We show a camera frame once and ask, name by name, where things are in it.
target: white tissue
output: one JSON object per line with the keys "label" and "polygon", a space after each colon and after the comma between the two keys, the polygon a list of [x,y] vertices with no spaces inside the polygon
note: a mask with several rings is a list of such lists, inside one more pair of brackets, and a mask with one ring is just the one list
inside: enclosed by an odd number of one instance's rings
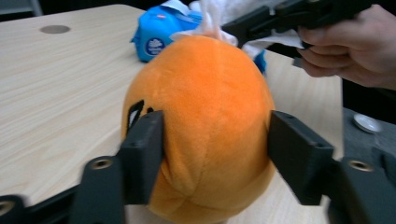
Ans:
{"label": "white tissue", "polygon": [[[195,30],[176,33],[172,35],[172,38],[176,40],[182,35],[206,35],[237,46],[237,39],[235,36],[221,31],[221,25],[246,15],[258,7],[268,6],[269,8],[273,8],[283,1],[284,0],[200,0],[199,7],[196,6],[196,2],[193,2],[190,4],[191,9],[201,9],[203,21]],[[243,50],[251,58],[254,58],[263,49],[273,43],[302,48],[301,40],[297,33],[291,30],[283,34],[273,32],[271,36],[247,42],[243,46]]]}

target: tabletop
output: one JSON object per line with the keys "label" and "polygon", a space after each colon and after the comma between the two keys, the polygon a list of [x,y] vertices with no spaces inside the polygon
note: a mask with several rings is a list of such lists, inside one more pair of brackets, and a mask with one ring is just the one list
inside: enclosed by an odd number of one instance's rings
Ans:
{"label": "tabletop", "polygon": [[[129,42],[142,13],[114,5],[0,23],[0,195],[39,203],[75,186],[85,162],[117,152],[123,98],[144,66]],[[312,78],[275,53],[266,60],[276,109],[302,120],[340,157],[341,80]],[[299,205],[276,174],[227,223],[326,223],[324,207]],[[144,206],[128,206],[127,215],[169,223]]]}

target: stuffed animal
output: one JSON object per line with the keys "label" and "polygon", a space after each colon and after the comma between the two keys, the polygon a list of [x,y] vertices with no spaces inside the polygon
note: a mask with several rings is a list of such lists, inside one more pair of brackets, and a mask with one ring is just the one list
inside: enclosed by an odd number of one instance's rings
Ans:
{"label": "stuffed animal", "polygon": [[176,223],[218,223],[252,204],[275,167],[267,156],[271,93],[241,49],[186,36],[167,47],[127,91],[129,111],[163,111],[164,159],[148,208]]}

